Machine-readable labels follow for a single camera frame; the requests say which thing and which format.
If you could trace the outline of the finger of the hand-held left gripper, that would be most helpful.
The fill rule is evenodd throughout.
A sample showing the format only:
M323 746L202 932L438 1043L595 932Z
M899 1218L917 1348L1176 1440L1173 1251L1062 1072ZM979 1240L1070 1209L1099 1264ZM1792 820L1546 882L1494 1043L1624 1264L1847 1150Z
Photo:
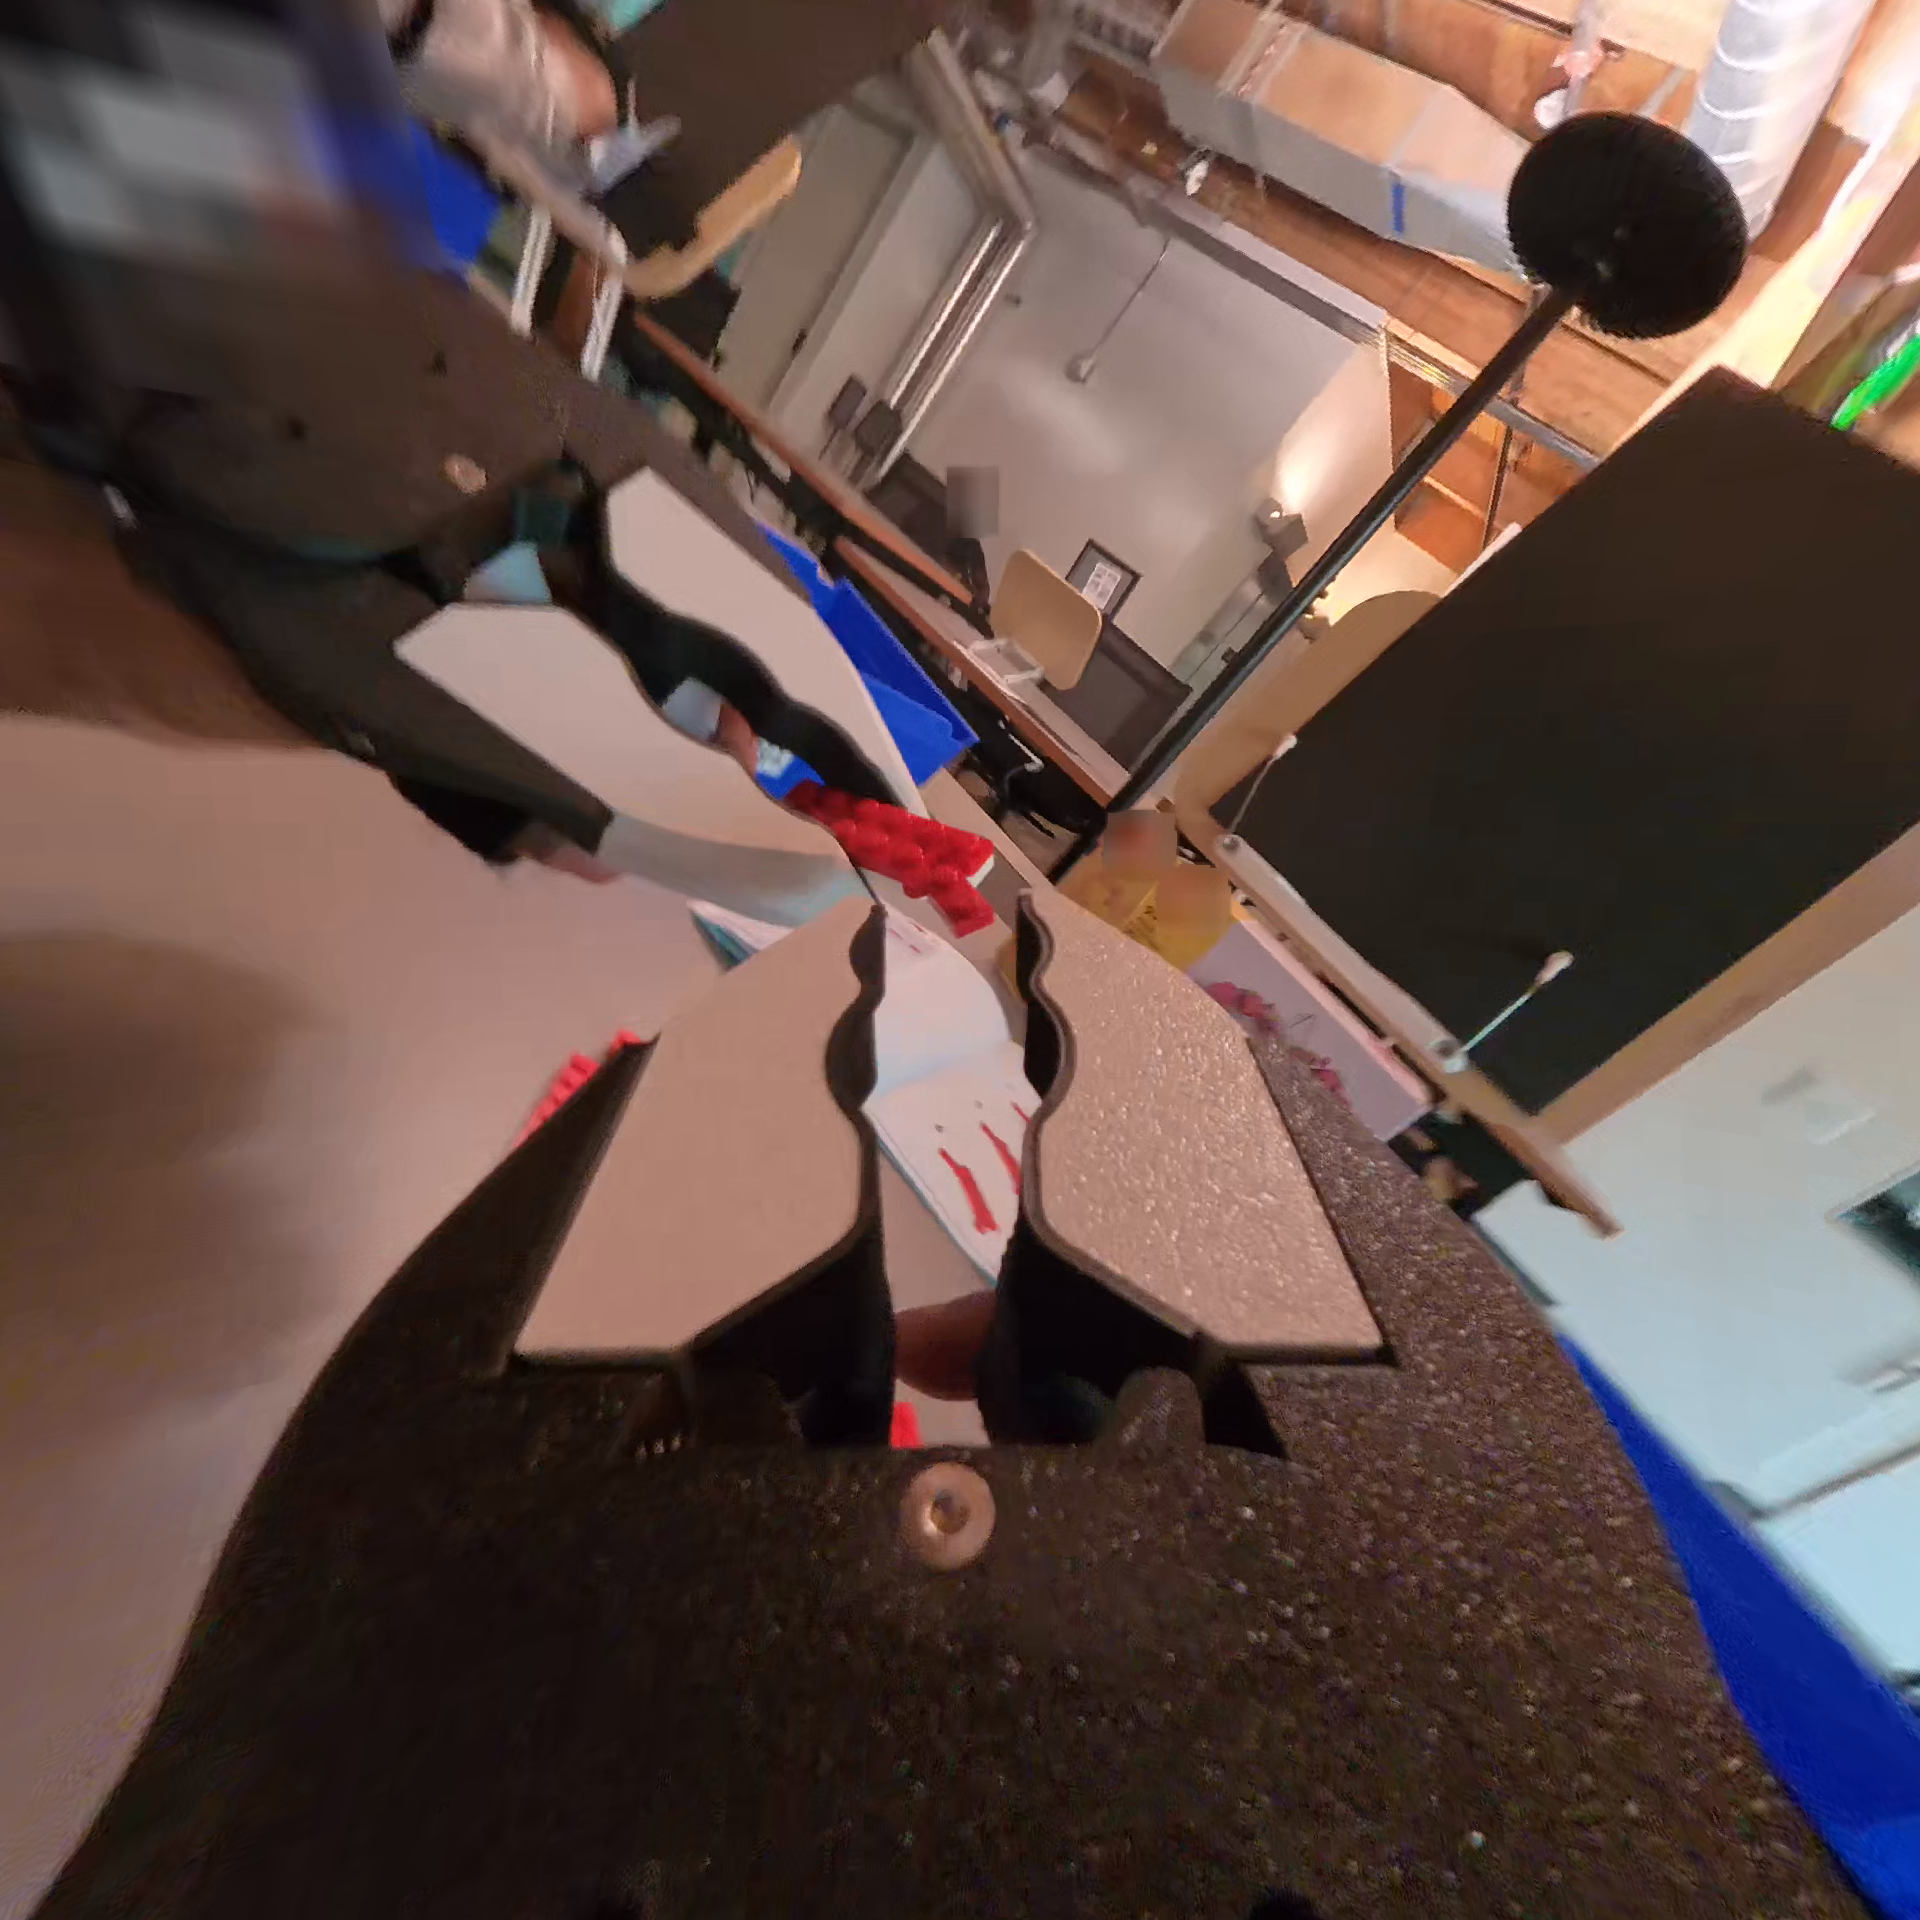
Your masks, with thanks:
M866 904L830 829L661 721L614 646L574 613L440 610L394 653L608 812L605 869L762 923Z
M801 780L928 817L890 713L749 523L661 472L605 507L595 802L605 843L801 843Z

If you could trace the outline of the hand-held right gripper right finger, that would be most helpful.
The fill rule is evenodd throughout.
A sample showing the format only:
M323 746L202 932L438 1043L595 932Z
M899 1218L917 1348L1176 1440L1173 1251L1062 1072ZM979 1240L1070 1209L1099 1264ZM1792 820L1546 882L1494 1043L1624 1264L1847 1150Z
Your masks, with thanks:
M1388 1334L1255 1043L1062 892L1016 904L1023 1132L979 1409L1094 1441L1176 1372L1214 1451L1279 1451L1273 1370L1378 1370Z

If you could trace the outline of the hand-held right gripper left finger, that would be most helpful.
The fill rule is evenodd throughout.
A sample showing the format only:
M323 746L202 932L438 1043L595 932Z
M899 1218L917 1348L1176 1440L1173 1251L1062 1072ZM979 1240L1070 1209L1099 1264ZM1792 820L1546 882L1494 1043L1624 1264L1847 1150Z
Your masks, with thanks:
M885 909L836 904L678 1011L614 1105L509 1357L768 1378L813 1441L890 1441L866 1125Z

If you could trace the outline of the red brick assembly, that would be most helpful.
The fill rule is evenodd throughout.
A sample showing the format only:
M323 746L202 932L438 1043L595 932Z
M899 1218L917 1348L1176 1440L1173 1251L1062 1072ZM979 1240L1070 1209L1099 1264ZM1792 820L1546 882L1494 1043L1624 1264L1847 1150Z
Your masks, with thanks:
M955 936L987 932L985 873L997 869L997 843L985 831L822 780L792 780L784 807L830 829L863 873L900 886L907 904L930 904Z

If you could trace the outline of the grey desk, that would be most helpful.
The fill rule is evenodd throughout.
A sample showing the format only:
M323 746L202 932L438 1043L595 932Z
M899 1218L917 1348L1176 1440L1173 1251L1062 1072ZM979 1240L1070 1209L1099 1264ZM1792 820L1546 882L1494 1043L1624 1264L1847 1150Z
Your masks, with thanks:
M690 936L271 742L46 485L6 507L6 1917L323 1362L569 1043L708 994Z

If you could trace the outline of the red brick piece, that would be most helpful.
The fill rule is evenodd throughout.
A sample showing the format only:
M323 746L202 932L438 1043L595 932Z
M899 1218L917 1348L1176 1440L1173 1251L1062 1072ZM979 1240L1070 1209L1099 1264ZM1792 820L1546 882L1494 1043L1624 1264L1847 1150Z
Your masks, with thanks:
M608 1064L644 1053L633 1027L618 1027L605 1053L569 1053L569 1064L547 1080L526 1119L515 1125L509 1150L526 1143L549 1117L563 1117Z

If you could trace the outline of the blue plastic bin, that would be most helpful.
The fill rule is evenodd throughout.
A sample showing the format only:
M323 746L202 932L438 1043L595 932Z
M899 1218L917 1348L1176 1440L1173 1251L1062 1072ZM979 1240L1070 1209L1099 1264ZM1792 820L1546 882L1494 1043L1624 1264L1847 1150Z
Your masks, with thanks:
M960 721L960 708L944 696L944 684L907 653L907 646L876 613L876 603L830 573L805 541L787 541L784 529L759 529L836 646L849 653L855 677L866 684L912 788L944 774L955 761L979 746L979 733Z
M1560 1339L1604 1420L1615 1424L1646 1495L1686 1570L1719 1681L1747 1717L1765 1766L1800 1798L1874 1917L1920 1917L1920 1717L1832 1632L1800 1583L1730 1518L1706 1481L1654 1440L1623 1387Z

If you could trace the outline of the yellow and white toy box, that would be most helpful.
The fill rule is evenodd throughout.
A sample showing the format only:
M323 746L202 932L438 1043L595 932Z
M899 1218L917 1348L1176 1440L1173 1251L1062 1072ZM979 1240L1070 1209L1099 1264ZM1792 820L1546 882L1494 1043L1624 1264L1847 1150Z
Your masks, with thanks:
M1236 909L1220 869L1173 865L1160 873L1121 873L1084 856L1062 882L1062 898L1182 974L1255 1043L1279 1048L1371 1140L1394 1140L1429 1117L1429 1084L1275 932Z

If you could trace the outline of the white instruction booklet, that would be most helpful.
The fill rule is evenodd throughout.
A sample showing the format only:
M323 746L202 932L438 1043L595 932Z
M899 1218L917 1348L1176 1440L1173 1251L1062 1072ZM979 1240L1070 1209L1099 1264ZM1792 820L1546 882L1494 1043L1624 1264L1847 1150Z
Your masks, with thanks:
M639 1173L639 1198L708 1176L668 1248L690 1251L702 1218L749 1281L822 1279L878 1225L885 1150L997 1281L1040 1109L997 990L930 932L899 944L907 922L855 898L805 923L714 904L690 904L690 922L725 966L784 936L801 949L678 1011L639 1080L639 1132L614 1140L608 1165Z

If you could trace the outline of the light wooden chair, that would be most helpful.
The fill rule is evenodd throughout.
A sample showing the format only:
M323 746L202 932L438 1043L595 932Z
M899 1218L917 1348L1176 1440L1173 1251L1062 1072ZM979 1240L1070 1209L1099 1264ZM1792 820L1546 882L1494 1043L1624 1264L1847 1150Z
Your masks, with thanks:
M1105 610L1016 546L998 561L987 629L1040 672L1048 692L1076 692L1105 638Z

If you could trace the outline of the long wooden work table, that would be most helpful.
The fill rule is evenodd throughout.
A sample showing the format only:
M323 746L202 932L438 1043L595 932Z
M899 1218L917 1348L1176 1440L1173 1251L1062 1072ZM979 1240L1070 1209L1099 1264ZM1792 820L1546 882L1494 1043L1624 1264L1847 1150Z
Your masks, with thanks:
M876 514L843 480L813 462L775 421L744 404L716 366L708 366L678 334L629 303L618 346L639 346L661 360L668 393L694 414L694 427L730 450L737 465L754 472L762 497L784 498L792 534L805 534L830 573L849 573L849 589L885 613L907 629L907 646L930 649L951 672L960 672L1006 733L1048 763L1059 763L1084 807L1109 807L1129 772L1040 692L1016 692L987 667L987 613L973 589L935 561L917 541L907 541L890 520Z

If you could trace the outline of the dark cabinet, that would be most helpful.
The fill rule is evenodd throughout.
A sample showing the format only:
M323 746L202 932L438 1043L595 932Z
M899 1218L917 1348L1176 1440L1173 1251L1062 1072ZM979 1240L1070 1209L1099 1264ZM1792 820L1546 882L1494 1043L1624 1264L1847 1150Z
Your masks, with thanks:
M1062 708L1121 772L1136 772L1189 699L1189 684L1105 620L1079 677L1062 692L1054 684L1048 699Z

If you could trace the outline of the black wood-framed board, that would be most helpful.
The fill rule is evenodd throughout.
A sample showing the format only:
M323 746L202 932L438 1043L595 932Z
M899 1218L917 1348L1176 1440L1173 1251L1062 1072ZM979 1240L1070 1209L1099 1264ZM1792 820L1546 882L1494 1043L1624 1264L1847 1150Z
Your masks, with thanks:
M1572 1143L1913 917L1913 421L1703 375L1425 613L1353 610L1176 820L1550 1209Z

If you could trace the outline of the black ball on pole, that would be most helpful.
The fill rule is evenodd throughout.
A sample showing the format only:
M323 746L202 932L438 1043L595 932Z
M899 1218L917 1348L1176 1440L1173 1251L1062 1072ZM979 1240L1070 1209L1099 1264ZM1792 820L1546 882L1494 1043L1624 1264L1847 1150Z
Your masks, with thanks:
M1330 597L1330 589L1394 523L1452 444L1522 379L1540 346L1583 314L1604 337L1670 337L1719 314L1747 262L1747 216L1686 134L1646 118L1572 118L1504 190L1504 244L1530 281L1522 324L1458 383L1458 396L1393 462L1388 485L1312 560L1300 589L1261 620L1227 667L1136 761L1099 829L1079 829L1048 882L1070 882L1129 812L1199 780L1199 761L1232 754L1232 723L1275 684L1273 664Z

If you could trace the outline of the silver air duct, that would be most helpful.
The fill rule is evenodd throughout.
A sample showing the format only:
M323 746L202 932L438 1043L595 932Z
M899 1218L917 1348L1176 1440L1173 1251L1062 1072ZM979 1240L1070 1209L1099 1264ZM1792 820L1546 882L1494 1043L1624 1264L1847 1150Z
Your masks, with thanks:
M1151 83L1189 150L1378 244L1522 275L1504 198L1530 142L1466 91L1242 0L1176 7Z

